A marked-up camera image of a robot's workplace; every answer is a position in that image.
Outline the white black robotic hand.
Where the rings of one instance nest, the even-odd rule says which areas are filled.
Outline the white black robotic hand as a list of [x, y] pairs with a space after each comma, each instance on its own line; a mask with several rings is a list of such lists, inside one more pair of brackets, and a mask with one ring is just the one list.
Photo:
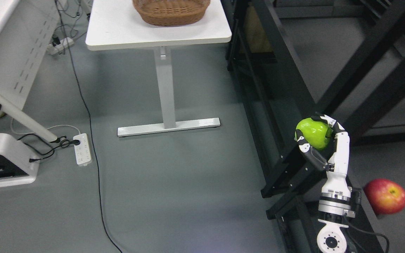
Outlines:
[[351, 189], [346, 181], [350, 157], [350, 136], [347, 130], [338, 120], [326, 114], [317, 113], [310, 118], [326, 123], [333, 130], [330, 143], [322, 151], [312, 147], [301, 130], [295, 129], [294, 133], [295, 141], [303, 157], [317, 170], [324, 171], [327, 176], [327, 180], [321, 188], [321, 194], [331, 193], [351, 197]]

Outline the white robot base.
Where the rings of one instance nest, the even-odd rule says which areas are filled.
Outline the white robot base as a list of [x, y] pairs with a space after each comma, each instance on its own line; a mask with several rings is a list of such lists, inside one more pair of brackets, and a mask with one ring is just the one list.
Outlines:
[[0, 133], [0, 188], [36, 180], [40, 157], [23, 142]]

